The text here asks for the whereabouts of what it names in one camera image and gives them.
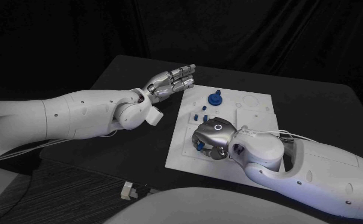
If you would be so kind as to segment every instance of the black backdrop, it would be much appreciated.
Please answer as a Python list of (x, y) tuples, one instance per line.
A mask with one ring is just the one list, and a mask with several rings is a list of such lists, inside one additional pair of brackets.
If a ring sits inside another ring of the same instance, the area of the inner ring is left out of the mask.
[(347, 84), (361, 99), (363, 0), (0, 0), (0, 10), (0, 100), (89, 89), (119, 54)]

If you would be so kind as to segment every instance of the white board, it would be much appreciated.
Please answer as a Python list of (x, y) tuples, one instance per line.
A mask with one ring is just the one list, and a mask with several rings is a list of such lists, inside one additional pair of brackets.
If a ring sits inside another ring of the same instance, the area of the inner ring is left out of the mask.
[[(217, 90), (223, 101), (218, 106), (213, 106), (207, 102), (207, 96)], [(208, 119), (214, 116), (226, 119), (236, 129), (246, 125), (249, 129), (257, 131), (277, 130), (270, 95), (194, 85), (182, 95), (165, 168), (267, 189), (246, 177), (240, 166), (230, 158), (213, 160), (194, 149), (191, 135), (203, 123), (204, 115)]]

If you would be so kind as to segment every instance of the blue knob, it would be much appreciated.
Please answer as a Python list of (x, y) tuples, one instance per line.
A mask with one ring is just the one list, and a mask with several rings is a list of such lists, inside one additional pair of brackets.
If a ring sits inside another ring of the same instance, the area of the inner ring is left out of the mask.
[(213, 106), (217, 106), (221, 103), (220, 90), (217, 90), (217, 92), (214, 94), (208, 95), (207, 102)]
[(197, 146), (197, 151), (200, 151), (201, 149), (203, 149), (203, 147), (204, 147), (204, 143), (198, 143), (198, 146)]

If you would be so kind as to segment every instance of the black tabletop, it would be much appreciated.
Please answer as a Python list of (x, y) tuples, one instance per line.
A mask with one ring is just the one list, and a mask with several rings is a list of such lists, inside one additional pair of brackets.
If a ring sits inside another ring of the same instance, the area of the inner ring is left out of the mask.
[[(142, 88), (155, 74), (191, 63), (116, 56), (92, 89)], [(192, 77), (197, 85), (270, 94), (279, 129), (363, 157), (361, 138), (355, 131), (361, 127), (363, 107), (348, 86), (200, 66), (195, 67)], [(182, 92), (155, 104), (164, 114), (156, 126), (143, 122), (133, 130), (118, 131), (113, 137), (71, 140), (48, 146), (40, 157), (158, 190), (210, 187), (236, 191), (273, 201), (328, 223), (339, 223), (338, 217), (319, 212), (273, 191), (164, 167), (181, 97)]]

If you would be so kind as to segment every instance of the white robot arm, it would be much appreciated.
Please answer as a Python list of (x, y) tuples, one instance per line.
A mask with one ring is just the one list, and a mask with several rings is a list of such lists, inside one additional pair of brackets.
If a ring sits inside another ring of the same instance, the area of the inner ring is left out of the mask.
[[(270, 133), (246, 127), (237, 131), (228, 121), (213, 118), (200, 124), (191, 142), (211, 159), (230, 155), (259, 185), (332, 215), (363, 219), (363, 158), (326, 144), (286, 141)], [(279, 171), (283, 153), (293, 165), (286, 172)]]
[(83, 90), (35, 101), (0, 101), (0, 155), (47, 139), (84, 139), (131, 130), (143, 120), (156, 125), (162, 113), (152, 106), (192, 87), (194, 65), (155, 75), (142, 89)]

